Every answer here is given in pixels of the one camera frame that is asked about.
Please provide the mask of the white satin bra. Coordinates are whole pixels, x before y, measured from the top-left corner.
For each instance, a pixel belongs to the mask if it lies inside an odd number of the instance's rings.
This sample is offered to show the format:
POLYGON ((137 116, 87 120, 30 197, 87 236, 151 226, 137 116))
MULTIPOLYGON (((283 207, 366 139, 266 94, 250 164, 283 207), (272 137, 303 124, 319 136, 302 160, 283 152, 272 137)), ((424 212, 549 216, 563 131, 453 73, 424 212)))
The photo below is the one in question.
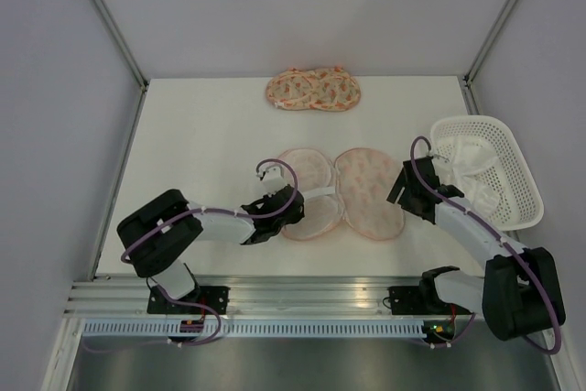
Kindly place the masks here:
POLYGON ((500 202, 500 195, 489 184, 481 182, 480 175, 497 163, 495 150, 486 142, 471 136, 455 136, 450 153, 442 156, 450 159, 450 163, 437 162, 442 181, 458 188, 484 217, 493 214, 500 202))

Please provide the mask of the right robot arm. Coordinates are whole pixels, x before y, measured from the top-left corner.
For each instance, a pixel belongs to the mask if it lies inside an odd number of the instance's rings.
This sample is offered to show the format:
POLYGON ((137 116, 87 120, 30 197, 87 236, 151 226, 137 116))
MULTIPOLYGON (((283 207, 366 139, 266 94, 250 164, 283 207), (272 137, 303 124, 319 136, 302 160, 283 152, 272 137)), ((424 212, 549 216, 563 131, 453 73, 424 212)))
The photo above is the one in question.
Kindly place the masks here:
POLYGON ((561 341, 566 313, 548 250, 500 232, 460 190, 440 183, 431 157, 405 161, 387 200, 448 234, 483 267, 482 277, 456 266, 424 272, 418 283, 423 310, 438 313, 449 305, 468 310, 482 316, 500 341, 545 330, 561 341))

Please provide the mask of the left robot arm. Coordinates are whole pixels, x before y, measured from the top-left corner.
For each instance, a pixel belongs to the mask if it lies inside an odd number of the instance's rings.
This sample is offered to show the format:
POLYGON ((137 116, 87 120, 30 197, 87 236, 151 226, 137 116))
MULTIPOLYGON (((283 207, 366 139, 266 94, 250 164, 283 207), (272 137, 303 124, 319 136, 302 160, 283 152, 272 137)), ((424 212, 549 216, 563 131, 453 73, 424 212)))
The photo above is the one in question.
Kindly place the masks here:
POLYGON ((196 241, 261 244, 304 218, 304 197, 290 185, 234 211, 190 204, 179 190, 167 190, 123 219, 116 232, 121 261, 164 290, 168 304, 189 314, 200 303, 199 286, 182 254, 196 241))

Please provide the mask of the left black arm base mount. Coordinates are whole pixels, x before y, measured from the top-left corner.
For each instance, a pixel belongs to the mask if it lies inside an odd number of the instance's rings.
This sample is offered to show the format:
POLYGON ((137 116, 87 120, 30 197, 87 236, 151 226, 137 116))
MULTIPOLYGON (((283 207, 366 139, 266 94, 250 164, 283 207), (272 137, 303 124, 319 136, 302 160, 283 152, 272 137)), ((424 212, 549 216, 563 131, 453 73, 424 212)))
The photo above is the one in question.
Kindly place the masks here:
MULTIPOLYGON (((157 315, 201 315, 207 310, 199 307, 179 305, 168 301, 158 286, 149 288, 146 312, 157 315)), ((180 302, 199 303, 214 309, 218 314, 226 312, 230 289, 226 286, 200 286, 200 290, 180 299, 180 302)))

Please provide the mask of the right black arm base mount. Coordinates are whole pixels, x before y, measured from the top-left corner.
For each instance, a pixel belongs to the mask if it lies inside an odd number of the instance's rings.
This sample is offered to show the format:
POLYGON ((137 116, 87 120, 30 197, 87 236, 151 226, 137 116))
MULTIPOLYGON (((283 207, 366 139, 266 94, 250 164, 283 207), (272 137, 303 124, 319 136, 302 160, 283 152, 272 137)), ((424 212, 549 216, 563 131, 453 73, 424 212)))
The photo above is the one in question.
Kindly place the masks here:
POLYGON ((415 286, 391 286, 388 290, 387 300, 394 316, 431 316, 471 315, 472 313, 455 304, 449 304, 440 300, 435 288, 435 278, 449 272, 458 270, 456 266, 442 266, 423 272, 418 284, 415 286))

